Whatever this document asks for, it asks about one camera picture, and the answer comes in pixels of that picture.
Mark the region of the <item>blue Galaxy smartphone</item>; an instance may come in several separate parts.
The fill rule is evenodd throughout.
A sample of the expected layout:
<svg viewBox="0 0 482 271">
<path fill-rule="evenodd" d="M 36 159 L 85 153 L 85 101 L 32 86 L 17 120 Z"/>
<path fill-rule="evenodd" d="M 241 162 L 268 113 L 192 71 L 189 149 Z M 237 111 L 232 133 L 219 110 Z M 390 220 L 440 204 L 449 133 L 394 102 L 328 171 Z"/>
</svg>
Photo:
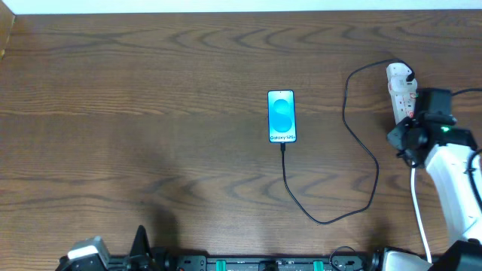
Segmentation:
<svg viewBox="0 0 482 271">
<path fill-rule="evenodd" d="M 271 143 L 297 141 L 297 124 L 293 90 L 267 92 L 268 138 Z"/>
</svg>

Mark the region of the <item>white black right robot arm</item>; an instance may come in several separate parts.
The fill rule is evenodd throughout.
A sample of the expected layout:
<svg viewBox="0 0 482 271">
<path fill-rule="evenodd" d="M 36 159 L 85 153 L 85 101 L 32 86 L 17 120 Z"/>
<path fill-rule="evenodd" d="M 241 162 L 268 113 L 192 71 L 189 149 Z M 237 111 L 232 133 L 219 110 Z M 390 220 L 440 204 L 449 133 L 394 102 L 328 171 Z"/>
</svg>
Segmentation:
<svg viewBox="0 0 482 271">
<path fill-rule="evenodd" d="M 481 268 L 481 150 L 468 129 L 456 127 L 449 90 L 391 91 L 396 126 L 387 140 L 411 169 L 424 169 L 438 192 L 450 247 L 431 259 L 385 248 L 376 270 Z"/>
</svg>

